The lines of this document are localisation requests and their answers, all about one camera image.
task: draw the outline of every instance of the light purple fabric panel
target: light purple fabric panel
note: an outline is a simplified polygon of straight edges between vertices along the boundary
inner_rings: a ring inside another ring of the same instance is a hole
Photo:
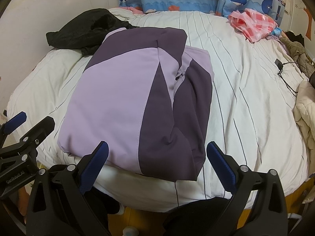
[[[187,68],[190,65],[190,62],[193,59],[191,58],[191,56],[189,56],[185,51],[183,53],[182,56],[182,66],[180,67],[180,69],[177,72],[176,77],[179,77],[178,80],[175,83],[174,86],[174,95],[176,94],[176,91],[178,90],[179,86],[182,84],[182,82],[185,80],[185,72],[187,70]]]
[[[179,64],[175,58],[173,58],[169,53],[165,50],[158,48],[158,56],[161,63],[162,72],[164,75],[164,79],[167,85],[167,89],[169,91],[171,104],[173,107],[174,102],[174,84],[175,84],[175,77],[177,71],[179,69]]]
[[[86,69],[61,125],[59,147],[82,157],[106,141],[108,164],[141,174],[139,134],[158,65],[158,50],[145,48]]]
[[[106,40],[108,37],[110,37],[112,34],[117,33],[117,32],[120,32],[120,31],[124,31],[124,30],[126,30],[126,28],[125,28],[125,27],[121,27],[121,28],[118,28],[118,29],[116,29],[116,30],[114,30],[114,31],[111,31],[110,33],[108,33],[108,34],[105,36],[105,39],[104,39],[103,42],[105,42],[105,40]]]
[[[188,54],[194,61],[196,61],[210,74],[212,81],[214,80],[215,75],[212,70],[211,59],[208,51],[186,45],[184,53]]]

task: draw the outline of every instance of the white wall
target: white wall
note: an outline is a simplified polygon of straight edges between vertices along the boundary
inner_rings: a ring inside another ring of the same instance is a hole
[[[113,8],[118,0],[12,0],[0,18],[0,113],[11,93],[52,48],[46,33],[80,13]]]
[[[294,0],[292,24],[289,30],[295,35],[302,34],[304,37],[305,48],[311,58],[315,56],[315,21],[312,20],[311,40],[306,37],[308,30],[308,14],[304,11],[306,8],[302,0]]]

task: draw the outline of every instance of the white blanket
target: white blanket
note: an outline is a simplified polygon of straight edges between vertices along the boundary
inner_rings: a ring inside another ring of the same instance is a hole
[[[279,43],[261,40],[251,44],[227,19],[198,11],[165,11],[133,15],[123,9],[111,12],[132,25],[175,27],[186,31],[187,45],[209,52],[215,73],[206,145],[215,141],[226,154],[255,171],[276,169],[284,193],[294,192],[308,176],[308,154],[293,118],[296,98],[277,76],[274,61],[292,61]],[[70,96],[90,57],[76,51],[51,51],[12,94],[7,114],[20,111],[27,122],[15,131],[19,139],[50,115],[54,132],[38,147],[38,160],[53,164],[78,163],[57,146],[59,127]],[[285,65],[286,82],[297,89],[305,76],[295,64]],[[126,206],[165,212],[199,199],[229,198],[206,160],[197,182],[167,182],[104,166],[95,186]],[[250,196],[248,207],[253,204]]]

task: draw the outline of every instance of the dark purple fabric panel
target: dark purple fabric panel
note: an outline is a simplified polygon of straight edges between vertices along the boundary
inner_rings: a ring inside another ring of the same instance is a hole
[[[175,126],[189,142],[196,166],[196,175],[199,175],[206,159],[205,139],[211,99],[211,76],[192,60],[186,70],[185,80],[175,94],[173,115]]]
[[[187,35],[176,28],[140,27],[110,35],[96,51],[87,68],[129,51],[144,48],[161,48],[182,65]]]
[[[146,176],[197,180],[190,143],[176,127],[161,65],[146,103],[139,137],[139,165]]]

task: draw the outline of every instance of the blue gripper pad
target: blue gripper pad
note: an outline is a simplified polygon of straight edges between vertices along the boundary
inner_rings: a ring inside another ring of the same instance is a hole
[[[3,133],[6,135],[11,134],[18,127],[20,127],[24,122],[26,122],[26,113],[20,112],[16,116],[14,116],[11,120],[6,122],[4,125]]]
[[[237,190],[237,176],[224,159],[224,154],[215,142],[210,142],[207,146],[207,157],[215,170],[221,184],[227,192],[234,194]]]
[[[104,141],[97,146],[92,154],[89,154],[94,156],[81,173],[79,190],[82,195],[92,189],[100,170],[108,158],[108,154],[108,144]]]

